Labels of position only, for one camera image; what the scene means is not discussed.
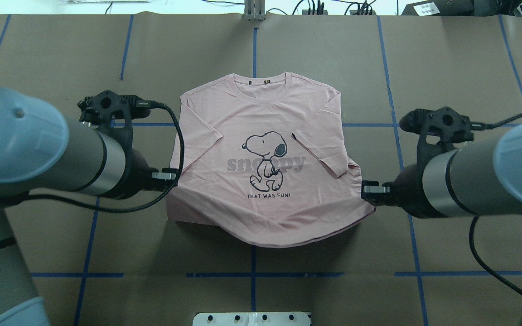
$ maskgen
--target cartoon dog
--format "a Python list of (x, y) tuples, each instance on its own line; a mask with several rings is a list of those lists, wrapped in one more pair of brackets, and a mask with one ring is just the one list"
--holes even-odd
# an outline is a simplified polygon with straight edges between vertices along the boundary
[(263, 157), (257, 167), (257, 175), (249, 178), (251, 186), (260, 192), (277, 191), (283, 184), (283, 173), (275, 169), (271, 158), (284, 157), (287, 144), (283, 137), (274, 131), (265, 132), (262, 136), (254, 134), (245, 140), (241, 148)]

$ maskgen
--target black cable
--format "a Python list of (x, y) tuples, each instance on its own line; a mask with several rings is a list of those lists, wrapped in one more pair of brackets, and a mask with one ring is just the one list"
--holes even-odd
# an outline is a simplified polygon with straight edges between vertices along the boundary
[(507, 280), (506, 278), (502, 277), (500, 274), (495, 272), (492, 268), (490, 268), (487, 264), (485, 264), (485, 262), (483, 262), (483, 260), (479, 257), (479, 254), (477, 253), (477, 250), (474, 247), (474, 228), (476, 227), (478, 220), (479, 220), (479, 217), (475, 216), (473, 218), (472, 223), (470, 223), (470, 231), (469, 231), (470, 252), (472, 252), (473, 257), (476, 259), (477, 263), (479, 263), (480, 266), (482, 268), (484, 268), (484, 270), (486, 270), (489, 274), (494, 276), (497, 280), (501, 281), (506, 286), (513, 289), (513, 291), (516, 291), (516, 293), (519, 293), (520, 295), (522, 295), (522, 289), (520, 289), (518, 286), (514, 285), (509, 280)]
[(172, 188), (174, 188), (176, 186), (176, 184), (178, 184), (178, 181), (180, 179), (180, 174), (182, 173), (183, 164), (184, 164), (184, 139), (183, 139), (183, 134), (180, 131), (179, 122), (178, 122), (178, 120), (176, 120), (176, 116), (172, 112), (172, 109), (170, 107), (168, 107), (168, 105), (165, 105), (163, 103), (158, 103), (158, 105), (155, 109), (163, 109), (168, 112), (168, 114), (170, 115), (170, 118), (172, 119), (172, 122), (174, 123), (174, 127), (176, 128), (176, 133), (179, 136), (179, 144), (180, 144), (179, 169), (176, 173), (176, 176), (174, 177), (174, 181), (157, 198), (154, 198), (151, 202), (148, 202), (141, 206), (135, 206), (135, 207), (130, 207), (130, 208), (106, 208), (106, 207), (101, 207), (101, 206), (94, 206), (94, 205), (86, 204), (84, 202), (79, 202), (77, 200), (73, 200), (70, 198), (64, 198), (62, 196), (56, 196), (56, 195), (50, 195), (50, 194), (29, 195), (29, 196), (27, 196), (27, 198), (25, 200), (26, 201), (27, 200), (38, 200), (38, 199), (56, 200), (56, 201), (60, 201), (60, 202), (65, 202), (67, 204), (72, 204), (75, 206), (80, 206), (83, 208), (92, 209), (92, 210), (100, 211), (100, 212), (107, 212), (107, 213), (131, 213), (131, 212), (141, 211), (142, 209), (149, 208), (149, 207), (153, 206), (154, 204), (156, 204), (157, 202), (161, 201), (162, 198), (164, 198), (170, 192), (170, 190), (172, 190)]
[(279, 8), (271, 8), (271, 9), (267, 10), (267, 12), (270, 12), (271, 10), (279, 10), (280, 12), (287, 14), (286, 12), (284, 12), (283, 10), (281, 10)]
[(213, 0), (201, 0), (204, 2), (211, 2), (211, 4), (232, 4), (232, 5), (245, 5), (241, 4), (240, 2), (228, 2), (228, 1), (213, 1)]
[(505, 120), (499, 121), (495, 124), (485, 124), (484, 122), (471, 122), (470, 130), (492, 130), (492, 129), (499, 128), (502, 125), (508, 124), (509, 122), (515, 121), (520, 118), (522, 118), (522, 113), (514, 115)]
[(110, 10), (110, 8), (112, 8), (113, 4), (114, 4), (114, 2), (110, 2), (110, 6), (108, 6), (108, 8), (106, 8), (106, 11), (104, 12), (104, 14), (108, 13), (108, 10)]
[(295, 14), (295, 11), (297, 10), (297, 8), (299, 7), (299, 5), (303, 2), (304, 0), (299, 0), (298, 4), (295, 6), (294, 8), (294, 12), (292, 12), (291, 14)]
[(358, 5), (358, 11), (360, 11), (360, 4), (359, 4), (358, 2), (352, 2), (352, 3), (350, 3), (350, 6), (348, 6), (348, 7), (346, 8), (346, 11), (343, 13), (344, 16), (345, 16), (346, 14), (348, 14), (348, 11), (350, 10), (350, 7), (353, 6), (353, 5)]

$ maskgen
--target shirt sleeve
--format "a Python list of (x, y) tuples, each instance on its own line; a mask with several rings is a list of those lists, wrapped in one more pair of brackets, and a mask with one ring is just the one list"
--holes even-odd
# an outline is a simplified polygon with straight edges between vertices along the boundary
[[(186, 171), (194, 161), (203, 156), (223, 135), (195, 113), (190, 98), (186, 94), (180, 97), (180, 132), (184, 140), (184, 163), (182, 172)], [(176, 168), (180, 159), (180, 141), (178, 134), (174, 142), (174, 151), (170, 167)]]
[(339, 91), (326, 105), (294, 130), (292, 136), (336, 176), (348, 170), (348, 153), (342, 132)]

